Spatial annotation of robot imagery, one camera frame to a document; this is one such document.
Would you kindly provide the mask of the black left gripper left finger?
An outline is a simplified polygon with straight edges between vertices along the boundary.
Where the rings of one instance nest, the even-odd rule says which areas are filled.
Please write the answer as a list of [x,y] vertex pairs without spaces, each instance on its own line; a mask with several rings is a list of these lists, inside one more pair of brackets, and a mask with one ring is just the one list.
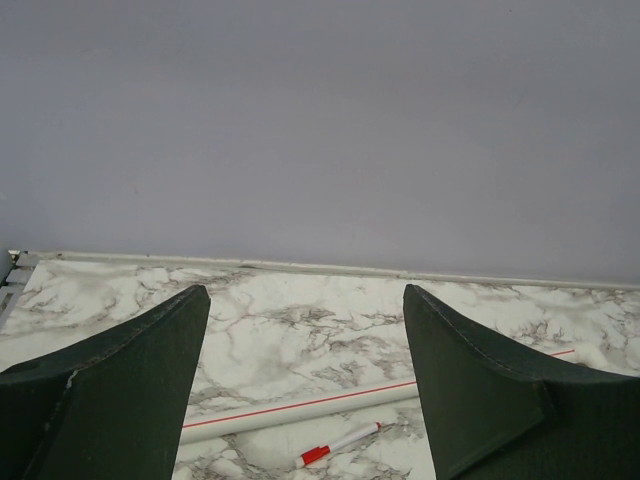
[[193,285],[2,371],[2,478],[171,478],[209,309]]

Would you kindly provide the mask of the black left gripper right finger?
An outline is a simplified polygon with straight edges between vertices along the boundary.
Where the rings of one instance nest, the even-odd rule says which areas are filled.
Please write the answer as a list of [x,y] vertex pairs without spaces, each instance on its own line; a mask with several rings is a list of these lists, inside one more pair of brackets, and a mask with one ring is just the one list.
[[638,478],[638,377],[531,349],[417,285],[403,312],[436,478]]

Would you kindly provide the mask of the red white marker pen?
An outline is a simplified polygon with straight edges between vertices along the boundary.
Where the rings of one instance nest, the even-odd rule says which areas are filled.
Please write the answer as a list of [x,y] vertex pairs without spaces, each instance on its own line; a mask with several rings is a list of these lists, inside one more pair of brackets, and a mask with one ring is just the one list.
[[299,455],[295,460],[295,468],[302,469],[326,456],[329,454],[338,451],[346,446],[349,446],[355,442],[360,441],[361,439],[368,437],[377,433],[382,428],[382,424],[380,422],[374,422],[367,424],[366,426],[350,432],[339,439],[334,440],[328,444],[322,446],[316,446],[301,455]]

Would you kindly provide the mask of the white PVC pipe frame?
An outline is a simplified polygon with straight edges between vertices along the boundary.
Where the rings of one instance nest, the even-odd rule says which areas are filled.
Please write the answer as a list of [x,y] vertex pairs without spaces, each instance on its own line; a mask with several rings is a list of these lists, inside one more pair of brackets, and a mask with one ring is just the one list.
[[182,427],[182,445],[224,435],[259,430],[349,412],[418,396],[416,380],[407,378],[377,385],[323,392],[308,398],[285,399],[189,418]]

